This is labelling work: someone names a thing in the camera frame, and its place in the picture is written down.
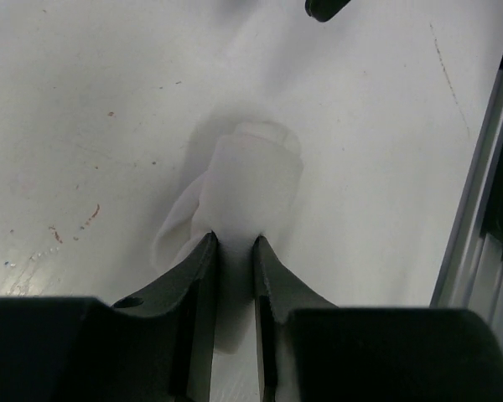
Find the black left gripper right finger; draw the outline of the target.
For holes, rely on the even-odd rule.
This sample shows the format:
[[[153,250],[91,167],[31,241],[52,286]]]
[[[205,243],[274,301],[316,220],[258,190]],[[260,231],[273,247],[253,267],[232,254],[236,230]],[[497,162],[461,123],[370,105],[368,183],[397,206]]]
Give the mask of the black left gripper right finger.
[[[503,401],[503,353],[474,312],[337,307],[252,249],[263,401]]]

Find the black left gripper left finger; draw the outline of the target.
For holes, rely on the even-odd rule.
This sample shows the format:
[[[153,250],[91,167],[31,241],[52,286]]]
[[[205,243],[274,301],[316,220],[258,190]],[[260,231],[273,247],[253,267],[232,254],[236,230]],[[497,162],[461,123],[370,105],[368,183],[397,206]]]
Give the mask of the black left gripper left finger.
[[[0,297],[0,401],[206,401],[218,241],[107,305]]]

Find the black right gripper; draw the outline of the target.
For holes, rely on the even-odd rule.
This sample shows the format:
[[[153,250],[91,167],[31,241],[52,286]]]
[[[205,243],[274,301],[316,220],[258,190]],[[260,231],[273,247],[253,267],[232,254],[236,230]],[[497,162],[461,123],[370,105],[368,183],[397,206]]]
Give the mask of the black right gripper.
[[[306,0],[304,8],[311,18],[318,22],[328,22],[349,3],[350,0]]]

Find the white sock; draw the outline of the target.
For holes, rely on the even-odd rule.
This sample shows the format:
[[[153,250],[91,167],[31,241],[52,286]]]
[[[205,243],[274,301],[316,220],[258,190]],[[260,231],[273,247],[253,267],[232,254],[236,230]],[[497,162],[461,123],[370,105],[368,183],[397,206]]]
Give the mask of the white sock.
[[[244,122],[222,135],[206,170],[177,198],[152,247],[164,273],[208,233],[219,244],[215,349],[235,353],[251,321],[252,248],[283,230],[303,172],[298,136],[274,122]]]

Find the aluminium frame rail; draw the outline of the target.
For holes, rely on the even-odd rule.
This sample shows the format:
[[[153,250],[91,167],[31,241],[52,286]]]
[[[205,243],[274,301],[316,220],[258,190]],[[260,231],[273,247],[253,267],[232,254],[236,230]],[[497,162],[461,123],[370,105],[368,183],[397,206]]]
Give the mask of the aluminium frame rail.
[[[502,145],[503,66],[495,78],[430,302],[432,307],[477,313],[503,349],[503,244],[484,228]]]

